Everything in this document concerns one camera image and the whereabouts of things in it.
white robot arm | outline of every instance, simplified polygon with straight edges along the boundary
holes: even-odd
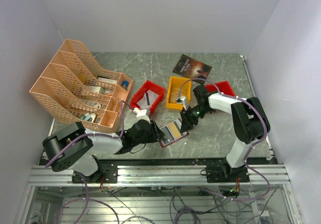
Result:
[[[53,171],[72,169],[83,173],[85,176],[90,176],[99,168],[97,160],[91,153],[125,154],[139,144],[154,143],[165,136],[155,121],[149,119],[150,112],[148,109],[139,110],[135,108],[133,112],[136,114],[137,122],[130,129],[124,131],[121,138],[107,138],[104,133],[84,128],[81,122],[75,122],[47,137],[43,141],[43,146],[48,159],[51,160],[77,136],[88,134],[87,137],[80,139],[53,162],[51,165]],[[117,132],[109,136],[118,137],[119,135],[120,132]]]
[[[239,168],[244,165],[244,157],[248,149],[252,147],[255,139],[263,136],[263,126],[257,116],[253,114],[251,109],[240,100],[222,96],[217,92],[208,92],[204,85],[199,85],[193,89],[198,105],[191,108],[187,104],[186,97],[182,97],[178,102],[183,102],[183,110],[180,112],[182,117],[181,132],[191,130],[194,125],[198,124],[198,119],[203,118],[208,112],[216,109],[224,111],[232,115],[236,140],[226,157],[226,161],[230,168]],[[250,102],[263,117],[268,131],[270,125],[264,113],[260,101],[256,97],[249,99],[243,98]]]

gray marble surface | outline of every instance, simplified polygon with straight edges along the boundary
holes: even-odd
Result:
[[[200,60],[210,66],[212,70],[208,80],[213,82],[229,81],[236,95],[240,97],[253,96],[247,74],[238,54],[214,54],[214,53],[92,53],[97,62],[108,70],[125,73],[134,80],[131,96],[133,96],[146,80],[164,87],[169,86],[173,68],[182,54],[186,54]],[[192,93],[190,105],[196,105],[196,99]],[[167,109],[166,95],[164,100],[157,106],[150,118],[156,120],[159,127],[180,118],[180,111]],[[136,122],[135,114],[128,108],[125,112],[125,129]],[[64,126],[56,123],[54,131]],[[211,158],[225,157],[231,150],[235,141],[232,118],[229,114],[216,111],[207,114],[199,121],[199,124],[190,131],[190,135],[181,140],[162,148],[159,143],[147,144],[136,154],[112,155],[108,153],[94,153],[99,159],[153,159],[153,158]],[[136,146],[135,152],[143,145]],[[252,157],[268,157],[267,142],[257,145],[252,151]]]

book cover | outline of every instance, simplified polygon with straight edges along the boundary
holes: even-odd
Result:
[[[183,54],[173,72],[186,78],[207,79],[211,69],[211,66]],[[204,84],[201,80],[195,80],[195,82]]]

red plastic bin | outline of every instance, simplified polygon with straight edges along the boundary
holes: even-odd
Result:
[[[226,95],[236,96],[228,81],[217,82],[215,84],[218,86],[219,90]],[[216,91],[216,87],[214,87],[212,84],[205,85],[205,88],[208,92]]]
[[[135,93],[135,95],[132,97],[131,101],[130,101],[130,105],[132,107],[137,107],[139,109],[141,109],[137,102],[140,101],[142,99],[142,97],[144,96],[144,94],[148,91],[151,90],[155,93],[158,94],[158,97],[156,98],[155,102],[152,104],[152,106],[150,107],[150,113],[152,114],[155,111],[155,108],[157,106],[157,104],[159,104],[159,102],[161,102],[164,99],[164,93],[165,93],[165,88],[158,86],[157,84],[147,80],[142,87],[137,91],[137,93]]]

white enclosure wall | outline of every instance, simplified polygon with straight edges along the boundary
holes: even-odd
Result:
[[[279,0],[43,0],[91,51],[246,55]]]
[[[28,93],[62,41],[41,0],[0,0],[0,223],[14,223],[51,117]]]
[[[248,66],[305,223],[320,223],[321,0],[281,0]]]

